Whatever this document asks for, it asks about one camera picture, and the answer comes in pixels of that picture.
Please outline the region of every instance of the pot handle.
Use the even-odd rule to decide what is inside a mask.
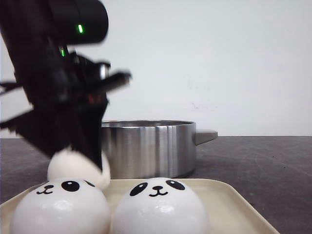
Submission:
[[[195,134],[195,145],[211,141],[218,137],[218,132],[215,130],[197,130]]]

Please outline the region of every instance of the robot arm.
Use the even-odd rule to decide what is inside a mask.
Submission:
[[[129,82],[129,73],[102,79],[94,63],[67,45],[102,41],[108,16],[98,0],[0,0],[0,31],[33,110],[0,124],[48,156],[71,146],[101,168],[101,119],[106,92]]]

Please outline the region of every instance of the tray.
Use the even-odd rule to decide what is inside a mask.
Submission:
[[[178,179],[190,186],[207,207],[211,220],[209,234],[278,234],[232,186],[211,179]],[[115,210],[123,194],[143,179],[113,179],[104,191],[111,211]],[[1,234],[9,234],[12,214],[19,201],[31,190],[25,190],[3,203]]]

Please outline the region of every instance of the pot rim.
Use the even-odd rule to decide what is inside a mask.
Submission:
[[[186,126],[195,124],[193,121],[186,120],[151,120],[151,119],[135,119],[135,120],[105,120],[101,122],[102,128],[154,128],[166,126]]]

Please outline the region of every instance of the panda mouth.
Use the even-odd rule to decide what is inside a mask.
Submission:
[[[167,195],[168,192],[165,192],[165,193],[161,193],[159,190],[157,190],[157,194],[150,194],[149,196],[152,196],[152,197],[155,197],[155,196],[158,196],[158,195],[161,195],[161,196],[164,196],[164,195]]]
[[[37,194],[51,194],[53,193],[52,191],[47,192],[48,189],[45,189],[43,192],[37,192]]]

